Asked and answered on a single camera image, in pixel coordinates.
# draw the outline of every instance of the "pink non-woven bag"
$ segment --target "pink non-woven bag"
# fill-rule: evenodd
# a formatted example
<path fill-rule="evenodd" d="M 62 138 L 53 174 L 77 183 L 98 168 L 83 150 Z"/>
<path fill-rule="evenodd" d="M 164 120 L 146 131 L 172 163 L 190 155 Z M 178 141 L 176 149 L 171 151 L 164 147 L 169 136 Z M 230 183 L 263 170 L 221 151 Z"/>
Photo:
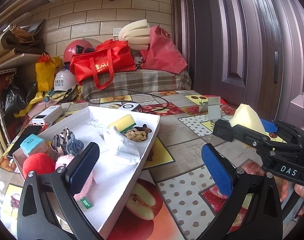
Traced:
<path fill-rule="evenodd" d="M 188 65 L 171 40 L 170 34 L 159 26 L 151 28 L 150 48 L 148 51 L 141 50 L 141 55 L 145 60 L 145 64 L 141 65 L 142 69 L 180 74 Z"/>

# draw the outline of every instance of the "black circle on white device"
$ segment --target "black circle on white device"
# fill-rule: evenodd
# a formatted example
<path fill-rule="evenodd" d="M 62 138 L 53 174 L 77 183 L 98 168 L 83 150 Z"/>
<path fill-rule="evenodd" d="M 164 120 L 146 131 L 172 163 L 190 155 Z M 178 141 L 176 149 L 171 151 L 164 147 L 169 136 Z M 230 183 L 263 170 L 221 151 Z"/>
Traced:
<path fill-rule="evenodd" d="M 131 108 L 131 107 L 133 107 L 133 105 L 128 104 L 128 105 L 124 105 L 123 107 L 124 108 Z"/>

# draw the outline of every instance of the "silver bolt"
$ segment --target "silver bolt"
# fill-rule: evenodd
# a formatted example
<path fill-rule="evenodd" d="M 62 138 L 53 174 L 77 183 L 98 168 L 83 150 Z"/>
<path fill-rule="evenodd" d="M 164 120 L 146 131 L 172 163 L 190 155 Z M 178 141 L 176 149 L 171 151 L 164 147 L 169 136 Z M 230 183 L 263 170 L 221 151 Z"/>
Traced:
<path fill-rule="evenodd" d="M 244 173 L 244 170 L 242 168 L 236 168 L 236 172 L 238 174 L 243 174 Z"/>
<path fill-rule="evenodd" d="M 65 170 L 64 166 L 60 166 L 59 168 L 57 168 L 57 173 L 62 173 Z"/>
<path fill-rule="evenodd" d="M 267 177 L 270 178 L 270 179 L 273 178 L 273 174 L 270 173 L 270 172 L 267 172 L 266 175 L 267 175 Z"/>
<path fill-rule="evenodd" d="M 34 176 L 34 171 L 29 171 L 28 177 L 33 177 Z"/>

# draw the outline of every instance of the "wall switch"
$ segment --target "wall switch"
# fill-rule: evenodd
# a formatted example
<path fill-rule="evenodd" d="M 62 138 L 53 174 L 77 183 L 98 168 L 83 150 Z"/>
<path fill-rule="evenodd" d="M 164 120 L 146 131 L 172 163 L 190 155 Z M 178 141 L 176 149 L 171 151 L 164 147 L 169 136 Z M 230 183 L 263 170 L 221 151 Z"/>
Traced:
<path fill-rule="evenodd" d="M 122 28 L 113 28 L 113 37 L 118 37 Z"/>

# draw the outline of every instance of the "plaid blanket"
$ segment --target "plaid blanket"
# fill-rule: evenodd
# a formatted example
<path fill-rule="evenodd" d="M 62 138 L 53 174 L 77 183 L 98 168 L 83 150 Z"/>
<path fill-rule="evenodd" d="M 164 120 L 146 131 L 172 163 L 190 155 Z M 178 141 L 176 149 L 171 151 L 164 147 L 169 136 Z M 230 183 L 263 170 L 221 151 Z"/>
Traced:
<path fill-rule="evenodd" d="M 105 83 L 108 79 L 108 73 L 99 75 L 100 84 Z M 127 91 L 115 91 L 118 89 L 133 90 L 139 93 L 190 90 L 191 79 L 187 71 L 176 75 L 165 71 L 137 69 L 136 71 L 114 73 L 113 82 L 104 90 L 97 89 L 92 77 L 87 78 L 83 81 L 80 96 L 85 99 L 89 94 L 99 91 L 102 92 L 91 95 L 90 99 L 133 94 Z"/>

